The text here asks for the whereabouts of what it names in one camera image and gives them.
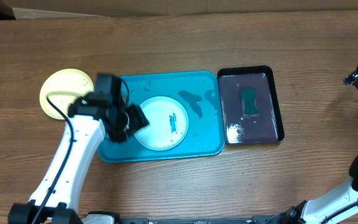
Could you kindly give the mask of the light blue plate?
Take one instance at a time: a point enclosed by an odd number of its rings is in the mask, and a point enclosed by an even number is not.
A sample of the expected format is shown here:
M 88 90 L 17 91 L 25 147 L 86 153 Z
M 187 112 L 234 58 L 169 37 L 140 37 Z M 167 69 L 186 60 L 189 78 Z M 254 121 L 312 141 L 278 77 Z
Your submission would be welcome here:
M 177 100 L 167 96 L 156 96 L 140 105 L 149 125 L 135 133 L 135 138 L 144 147 L 154 151 L 166 151 L 184 140 L 189 117 Z

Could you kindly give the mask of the yellow-rimmed plate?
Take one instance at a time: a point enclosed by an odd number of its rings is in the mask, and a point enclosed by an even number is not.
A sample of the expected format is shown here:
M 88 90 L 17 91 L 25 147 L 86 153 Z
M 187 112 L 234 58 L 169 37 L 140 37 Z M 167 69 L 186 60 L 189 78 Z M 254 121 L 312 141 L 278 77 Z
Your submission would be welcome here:
M 66 68 L 49 76 L 40 89 L 39 101 L 42 110 L 49 117 L 63 119 L 47 101 L 47 98 L 65 115 L 68 107 L 78 97 L 94 91 L 90 77 L 81 70 Z

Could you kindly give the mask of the green scrubbing sponge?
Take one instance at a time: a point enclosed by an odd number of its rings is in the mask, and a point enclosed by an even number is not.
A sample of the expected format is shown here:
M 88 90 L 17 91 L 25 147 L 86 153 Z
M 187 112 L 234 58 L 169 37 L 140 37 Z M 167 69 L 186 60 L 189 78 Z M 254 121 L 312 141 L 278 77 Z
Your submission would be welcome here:
M 256 107 L 255 101 L 257 98 L 257 90 L 254 88 L 246 88 L 240 92 L 242 102 L 244 104 L 244 115 L 253 116 L 259 114 L 259 110 Z

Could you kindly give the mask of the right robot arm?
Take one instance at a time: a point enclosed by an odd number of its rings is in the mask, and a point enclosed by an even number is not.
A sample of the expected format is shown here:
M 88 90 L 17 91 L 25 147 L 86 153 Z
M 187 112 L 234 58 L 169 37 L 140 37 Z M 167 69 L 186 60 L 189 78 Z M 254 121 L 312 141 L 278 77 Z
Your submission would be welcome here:
M 358 89 L 358 66 L 344 79 Z M 358 155 L 349 168 L 349 178 L 320 198 L 301 202 L 285 213 L 274 215 L 265 223 L 340 223 L 358 214 Z

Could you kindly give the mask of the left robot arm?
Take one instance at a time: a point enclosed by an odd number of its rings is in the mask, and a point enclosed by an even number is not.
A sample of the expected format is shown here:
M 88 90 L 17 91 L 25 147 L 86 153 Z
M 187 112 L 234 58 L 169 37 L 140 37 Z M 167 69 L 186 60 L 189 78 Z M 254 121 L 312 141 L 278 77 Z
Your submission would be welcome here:
M 78 97 L 63 113 L 65 132 L 43 181 L 26 204 L 15 203 L 8 223 L 117 223 L 119 215 L 90 212 L 78 215 L 80 193 L 91 161 L 105 137 L 123 143 L 149 125 L 140 106 L 122 95 L 127 83 L 100 73 L 94 91 Z

